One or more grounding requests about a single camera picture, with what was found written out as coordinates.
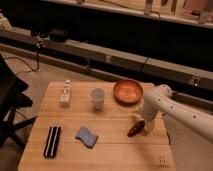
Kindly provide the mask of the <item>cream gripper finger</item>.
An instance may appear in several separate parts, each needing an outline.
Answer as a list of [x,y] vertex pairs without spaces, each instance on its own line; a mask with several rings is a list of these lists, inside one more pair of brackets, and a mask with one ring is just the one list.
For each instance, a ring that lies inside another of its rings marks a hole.
[[151,121],[145,121],[145,130],[147,133],[150,133],[153,131],[155,126],[155,121],[151,120]]

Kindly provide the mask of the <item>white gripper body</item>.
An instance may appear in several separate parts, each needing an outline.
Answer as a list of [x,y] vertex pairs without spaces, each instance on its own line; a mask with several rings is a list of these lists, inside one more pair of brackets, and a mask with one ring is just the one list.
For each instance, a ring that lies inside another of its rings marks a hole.
[[159,110],[148,102],[143,102],[138,107],[138,112],[145,121],[151,122],[156,118]]

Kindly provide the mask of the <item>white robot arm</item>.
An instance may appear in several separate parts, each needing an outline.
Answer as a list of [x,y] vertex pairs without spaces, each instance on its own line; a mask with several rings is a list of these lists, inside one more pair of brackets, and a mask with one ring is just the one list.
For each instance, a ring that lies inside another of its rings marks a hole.
[[161,111],[213,143],[213,116],[176,102],[171,97],[172,89],[165,84],[146,90],[138,112],[146,122],[151,122]]

